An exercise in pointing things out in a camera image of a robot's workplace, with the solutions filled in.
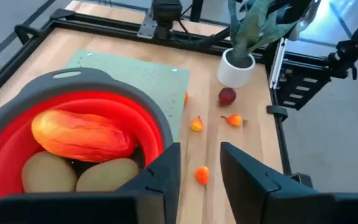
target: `gray floor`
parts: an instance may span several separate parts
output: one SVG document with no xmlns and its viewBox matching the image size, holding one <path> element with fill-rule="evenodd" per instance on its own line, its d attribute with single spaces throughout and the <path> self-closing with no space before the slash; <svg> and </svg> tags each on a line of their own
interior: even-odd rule
<svg viewBox="0 0 358 224">
<path fill-rule="evenodd" d="M 45 0 L 0 0 L 0 42 L 13 31 L 14 25 L 24 22 Z M 55 9 L 70 0 L 57 0 L 32 23 L 40 27 Z M 150 0 L 116 0 L 133 6 L 149 7 Z M 182 0 L 184 7 L 191 0 Z M 229 22 L 225 0 L 205 1 L 202 18 Z M 308 42 L 291 42 L 292 52 L 326 56 L 334 44 L 349 38 L 333 13 L 336 10 L 350 32 L 358 27 L 358 0 L 323 0 L 316 20 L 301 37 Z M 312 42 L 325 42 L 323 45 Z M 7 60 L 20 48 L 15 40 L 0 54 Z M 333 80 L 301 111 L 289 111 L 284 130 L 293 172 L 309 174 L 316 189 L 329 192 L 358 191 L 358 80 Z"/>
</svg>

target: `kiwi fruit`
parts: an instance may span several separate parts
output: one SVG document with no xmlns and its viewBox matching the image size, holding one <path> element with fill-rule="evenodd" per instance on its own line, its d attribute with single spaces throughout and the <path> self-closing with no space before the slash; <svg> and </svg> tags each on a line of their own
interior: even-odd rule
<svg viewBox="0 0 358 224">
<path fill-rule="evenodd" d="M 77 177 L 70 165 L 49 152 L 38 152 L 22 169 L 24 192 L 73 192 Z"/>
<path fill-rule="evenodd" d="M 78 179 L 77 192 L 113 192 L 139 173 L 137 164 L 127 158 L 113 159 L 86 170 Z"/>
</svg>

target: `toy papaya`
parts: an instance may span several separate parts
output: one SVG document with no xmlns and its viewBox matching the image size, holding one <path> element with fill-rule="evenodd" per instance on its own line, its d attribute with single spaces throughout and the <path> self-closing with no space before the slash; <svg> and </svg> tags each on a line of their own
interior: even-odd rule
<svg viewBox="0 0 358 224">
<path fill-rule="evenodd" d="M 34 139 L 48 152 L 86 162 L 129 157 L 135 137 L 117 121 L 95 114 L 47 110 L 32 121 Z"/>
</svg>

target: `wooden table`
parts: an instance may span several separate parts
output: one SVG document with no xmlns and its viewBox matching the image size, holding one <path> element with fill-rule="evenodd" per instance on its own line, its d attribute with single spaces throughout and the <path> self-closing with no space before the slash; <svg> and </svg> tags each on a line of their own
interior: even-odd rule
<svg viewBox="0 0 358 224">
<path fill-rule="evenodd" d="M 110 8 L 73 1 L 67 9 L 83 14 L 142 23 L 143 12 Z M 189 32 L 211 35 L 222 27 L 184 21 Z M 219 145 L 228 141 L 245 150 L 259 161 L 282 172 L 277 132 L 272 115 L 266 113 L 271 105 L 264 66 L 256 65 L 250 82 L 236 90 L 237 99 L 227 108 L 216 106 L 223 87 L 216 78 L 219 57 L 198 52 L 172 49 L 153 44 L 133 42 L 100 35 L 55 29 L 0 89 L 0 106 L 8 102 L 35 77 L 63 68 L 77 49 L 116 54 L 190 70 L 190 96 L 177 141 L 181 142 L 181 191 L 178 210 L 179 224 L 235 223 L 224 189 L 219 164 Z M 232 128 L 220 116 L 239 113 L 248 120 L 244 128 Z M 204 130 L 190 131 L 190 121 L 200 116 Z M 194 171 L 208 166 L 210 181 L 205 187 L 198 184 Z"/>
</svg>

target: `black clamp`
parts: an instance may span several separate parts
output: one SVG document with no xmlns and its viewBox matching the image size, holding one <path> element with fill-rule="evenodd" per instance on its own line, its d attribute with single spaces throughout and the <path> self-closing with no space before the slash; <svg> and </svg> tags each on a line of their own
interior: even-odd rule
<svg viewBox="0 0 358 224">
<path fill-rule="evenodd" d="M 16 25 L 15 33 L 23 45 L 30 40 L 31 37 L 29 36 L 29 34 L 33 37 L 40 37 L 42 35 L 41 30 L 26 25 Z"/>
<path fill-rule="evenodd" d="M 313 183 L 311 181 L 311 177 L 307 174 L 296 173 L 296 174 L 290 175 L 289 178 L 291 178 L 307 187 L 313 188 Z"/>
<path fill-rule="evenodd" d="M 266 107 L 266 112 L 268 114 L 274 114 L 277 115 L 279 118 L 281 118 L 282 121 L 288 118 L 288 112 L 287 109 L 281 106 L 272 106 L 268 105 Z"/>
<path fill-rule="evenodd" d="M 75 15 L 75 11 L 67 10 L 67 9 L 56 9 L 52 15 L 49 16 L 51 19 L 70 19 Z"/>
</svg>

